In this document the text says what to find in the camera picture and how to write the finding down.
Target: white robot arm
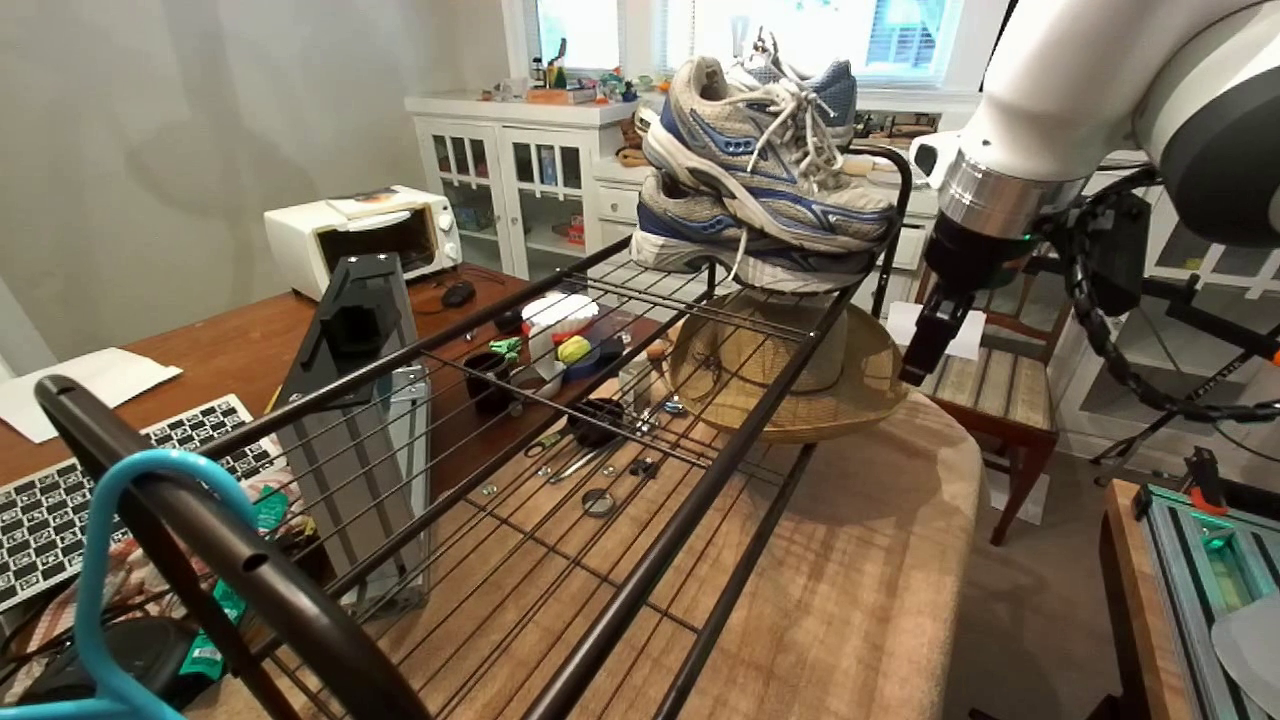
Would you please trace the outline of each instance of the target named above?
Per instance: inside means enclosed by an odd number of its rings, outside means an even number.
[[[973,296],[1030,251],[1098,163],[1145,143],[1179,219],[1228,245],[1280,239],[1280,4],[1019,0],[940,190],[940,278],[904,380],[924,380]]]

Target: gray sneaker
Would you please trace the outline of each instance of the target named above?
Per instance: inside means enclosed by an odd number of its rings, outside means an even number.
[[[858,289],[874,274],[875,251],[801,251],[736,224],[716,195],[684,190],[676,178],[650,171],[642,180],[631,260],[652,274],[684,274],[701,260],[716,260],[736,283],[807,296]]]
[[[880,251],[895,190],[874,186],[880,161],[840,157],[816,113],[795,86],[729,87],[720,61],[705,55],[676,74],[661,115],[642,113],[646,157],[772,239]]]
[[[794,80],[801,87],[807,87],[819,107],[826,107],[826,124],[833,134],[837,143],[851,139],[851,113],[858,113],[858,78],[847,61],[837,61],[826,78],[801,78],[794,63],[784,63],[784,54],[777,43],[772,33],[756,33],[754,49],[740,55],[740,68],[756,80],[756,86],[779,86]]]

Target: white device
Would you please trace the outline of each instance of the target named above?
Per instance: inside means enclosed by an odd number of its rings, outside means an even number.
[[[904,378],[924,380],[975,294],[1011,278],[1030,229],[1060,216],[1118,147],[1145,147],[1179,224],[1221,245],[1280,245],[1280,4],[1019,0],[984,98],[934,147],[935,289]]]
[[[404,282],[462,265],[462,229],[447,195],[378,190],[265,212],[265,231],[290,289],[320,299],[341,257],[397,251]]]
[[[1212,652],[1269,715],[1280,715],[1280,595],[1254,600],[1212,626]]]

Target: black metal frame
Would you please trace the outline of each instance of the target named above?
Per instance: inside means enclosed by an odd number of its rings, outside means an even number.
[[[1107,203],[1114,195],[1145,190],[1145,186],[1151,186],[1151,170],[1137,170],[1133,178],[1121,178],[1118,186],[1100,190],[1098,195],[1090,195],[1082,216],[1090,216],[1091,203]],[[1107,317],[1100,311],[1100,304],[1091,296],[1091,282],[1090,282],[1085,260],[1082,260],[1085,251],[1082,251],[1076,229],[1054,231],[1048,239],[1069,260],[1063,289],[1069,289],[1069,296],[1076,304],[1076,323],[1085,327],[1090,350],[1104,361],[1104,367],[1118,378],[1118,385],[1123,385],[1137,401],[1145,401],[1149,407],[1155,407],[1164,416],[1183,416],[1183,419],[1197,419],[1197,424],[1221,424],[1221,419],[1263,424],[1263,419],[1280,416],[1280,401],[1212,404],[1199,393],[1203,385],[1197,393],[1187,393],[1187,396],[1174,396],[1174,393],[1155,390],[1118,350],[1114,323],[1107,323]],[[1233,323],[1226,317],[1192,307],[1197,283],[1199,283],[1197,278],[1187,278],[1183,289],[1164,283],[1164,282],[1145,282],[1145,296],[1170,296],[1170,317],[1177,317],[1177,319],[1183,319],[1183,323],[1192,323],[1192,327],[1199,327],[1199,334],[1207,334],[1207,335],[1217,335],[1226,345],[1236,345],[1248,357],[1263,357],[1263,361],[1277,357],[1277,345],[1280,345],[1277,327],[1269,335],[1261,335],[1261,334],[1240,327],[1240,323]],[[1098,461],[1114,461],[1114,454],[1133,454],[1123,445],[1139,445],[1145,438],[1151,438],[1160,428],[1151,424],[1149,434],[1137,434],[1133,442],[1114,445]]]
[[[895,154],[895,147],[880,147],[880,143],[847,143],[844,147],[847,157],[880,157],[891,163],[899,190],[895,190],[895,216],[887,224],[887,237],[886,237],[886,251],[880,251],[880,278],[875,278],[875,294],[874,294],[874,317],[880,319],[886,317],[886,294],[887,294],[887,282],[891,282],[891,265],[895,265],[895,245],[904,237],[904,224],[909,224],[909,203],[913,203],[913,163]]]
[[[617,251],[623,251],[623,245],[593,251],[589,260],[579,260],[541,283],[514,294],[509,304],[475,311],[467,323],[462,323],[452,334],[427,335],[418,350],[383,357],[383,361],[378,361],[378,365],[369,365],[369,367],[290,404],[290,407],[270,414],[265,419],[207,445],[203,455],[230,455],[237,448],[247,448],[257,442],[274,438],[277,428],[309,416],[312,407],[325,407],[327,401],[350,396],[351,390],[361,390],[378,378],[388,378],[393,367],[432,357],[437,350],[467,335],[474,327],[482,327],[482,323],[535,299],[535,296],[545,296],[550,289],[574,283],[577,278],[593,274],[596,265],[611,260]],[[710,289],[695,304],[652,299],[673,311],[661,327],[673,327],[684,311],[701,311],[716,296],[716,265],[710,265],[705,274],[710,274]],[[740,461],[754,454],[756,438],[763,434],[768,416],[779,407],[779,401],[795,385],[801,367],[819,350],[827,327],[840,319],[847,296],[851,296],[851,289],[833,294],[826,317],[812,327],[794,327],[794,340],[801,350],[794,351],[794,361],[784,365],[777,385],[763,393],[756,414],[744,419],[744,428],[723,448],[695,448],[684,438],[682,438],[682,445],[652,445],[652,442],[627,438],[627,442],[642,442],[650,454],[661,454],[666,461],[673,461],[682,454],[684,455],[710,454],[710,464],[705,464],[701,479],[687,490],[687,502],[666,524],[661,540],[652,540],[646,560],[631,568],[631,577],[623,580],[617,600],[596,616],[596,626],[589,629],[579,649],[565,659],[556,680],[541,694],[531,715],[569,715],[577,707],[577,699],[586,695],[586,688],[593,683],[593,676],[601,671],[601,664],[621,643],[621,635],[631,629],[642,608],[652,608],[650,604],[652,590],[666,580],[666,571],[673,568],[682,549],[694,540],[701,521],[711,513],[716,498],[729,490]],[[73,445],[73,454],[79,455],[79,464],[93,478],[99,478],[110,464],[118,464],[122,455],[142,448],[142,438],[132,428],[123,428],[103,404],[95,404],[84,390],[77,390],[70,380],[47,380],[39,390],[39,404],[57,419],[57,428],[65,434],[65,442]],[[423,518],[418,518],[407,529],[399,529],[380,552],[373,552],[356,571],[341,577],[325,591],[312,580],[303,580],[303,571],[290,558],[282,558],[274,545],[265,545],[261,537],[231,524],[203,493],[195,493],[182,479],[157,478],[157,479],[135,485],[123,502],[123,524],[142,537],[146,552],[170,577],[170,586],[178,590],[178,595],[184,600],[192,620],[212,633],[212,640],[230,655],[231,671],[257,694],[257,699],[274,715],[296,715],[290,695],[282,694],[282,683],[265,671],[265,659],[282,643],[290,643],[312,668],[312,676],[325,683],[325,694],[333,694],[356,715],[427,715],[418,688],[397,671],[397,664],[356,626],[356,616],[350,616],[335,604],[335,595],[356,590],[366,580],[366,571],[388,566],[404,545],[423,537],[446,513],[474,503],[474,493],[491,472],[502,472],[515,454],[522,448],[488,455],[474,478],[465,478],[455,490],[437,498]],[[684,707],[701,668],[710,664],[756,560],[768,549],[772,529],[784,518],[794,490],[803,478],[807,455],[812,455],[812,448],[801,448],[795,461],[790,464],[779,493],[768,502],[763,521],[756,524],[723,591],[710,608],[705,629],[695,629],[695,643],[684,655],[684,664],[661,706],[666,715],[682,715],[682,707]],[[247,635],[203,595],[182,545],[201,552],[201,560],[212,571],[221,571],[277,629],[277,635],[270,643],[253,649]]]

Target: white wall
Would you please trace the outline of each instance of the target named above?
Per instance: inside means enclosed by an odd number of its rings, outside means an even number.
[[[419,186],[467,0],[5,0],[0,282],[57,357],[282,294],[261,212]]]
[[[455,40],[452,63],[455,91],[465,98],[514,80],[506,4],[509,0],[447,0],[447,16],[441,16]]]
[[[45,365],[51,365],[51,350],[37,334],[32,317],[17,304],[13,289],[0,282],[0,385]]]

